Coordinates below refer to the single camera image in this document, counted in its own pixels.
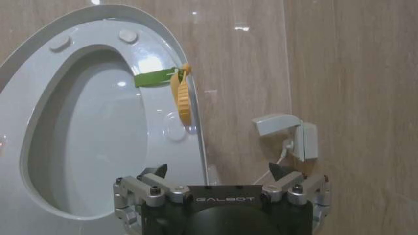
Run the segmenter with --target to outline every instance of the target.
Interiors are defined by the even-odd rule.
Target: bathroom wall
[[[418,2],[285,0],[294,114],[318,124],[324,235],[418,234]]]
[[[252,183],[282,146],[260,140],[252,119],[292,112],[284,1],[2,0],[0,62],[57,17],[105,3],[143,9],[173,31],[193,65],[209,163],[224,183]]]

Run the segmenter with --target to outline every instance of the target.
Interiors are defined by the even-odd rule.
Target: screw
[[[162,193],[162,189],[159,188],[159,186],[153,186],[150,189],[150,195],[151,196],[157,196]]]
[[[182,191],[184,191],[184,189],[185,189],[185,187],[184,187],[184,186],[178,186],[178,187],[176,187],[176,192],[182,192]]]
[[[302,185],[297,184],[294,187],[293,187],[293,191],[296,193],[304,193],[304,187]]]

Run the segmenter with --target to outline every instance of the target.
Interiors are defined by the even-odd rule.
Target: toilet lid
[[[15,51],[0,68],[6,234],[122,234],[113,182],[146,167],[169,164],[180,184],[208,182],[193,79],[192,126],[169,84],[134,86],[135,75],[185,62],[167,28],[122,5],[70,13]]]

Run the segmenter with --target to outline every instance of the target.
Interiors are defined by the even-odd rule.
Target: toilet seat
[[[94,73],[89,77],[90,83],[82,86],[75,104],[69,106],[66,102],[71,96],[62,95],[57,89],[66,88],[63,82],[78,78],[71,71],[94,60],[89,56],[98,58],[103,70],[90,71]],[[102,61],[102,57],[110,57],[110,60]],[[109,69],[114,60],[118,65],[126,63],[127,66]],[[134,75],[180,67],[185,62],[184,51],[165,26],[143,11],[122,5],[94,6],[70,13],[43,28],[11,55],[0,68],[0,77],[10,79],[0,93],[0,135],[6,136],[0,149],[0,227],[5,234],[122,234],[122,225],[113,215],[114,205],[107,200],[113,199],[113,181],[119,176],[139,174],[146,167],[167,163],[171,181],[186,185],[208,183],[193,80],[189,81],[194,117],[190,127],[181,123],[169,85],[134,87]],[[69,94],[74,93],[77,91],[69,89]],[[111,101],[121,99],[122,103],[109,105],[110,102],[99,98],[91,101],[93,97],[107,95]],[[93,103],[86,108],[83,105],[89,102]],[[103,123],[99,122],[101,105],[111,109]],[[73,109],[67,122],[71,127],[61,122],[69,112],[67,106]],[[55,110],[61,113],[50,120],[49,115]],[[94,115],[90,122],[75,121],[87,112]],[[126,119],[126,116],[141,120]],[[102,145],[113,140],[113,135],[103,133],[115,131],[118,134],[113,127],[103,132],[106,123],[133,126],[137,130],[134,142],[121,147],[118,143],[133,141],[133,138],[118,137],[117,146]],[[63,133],[69,137],[66,145],[55,146],[65,142],[58,141]],[[91,141],[97,133],[103,142]],[[91,159],[102,148],[109,156]],[[95,168],[99,162],[107,162],[107,168]],[[57,180],[57,173],[46,172],[59,165],[65,165],[65,170],[55,170],[63,172]],[[87,179],[93,176],[97,178],[90,182]],[[107,181],[110,194],[103,196]],[[62,207],[61,202],[54,205],[51,198],[65,200],[69,208]],[[94,204],[90,211],[85,210],[85,202]]]

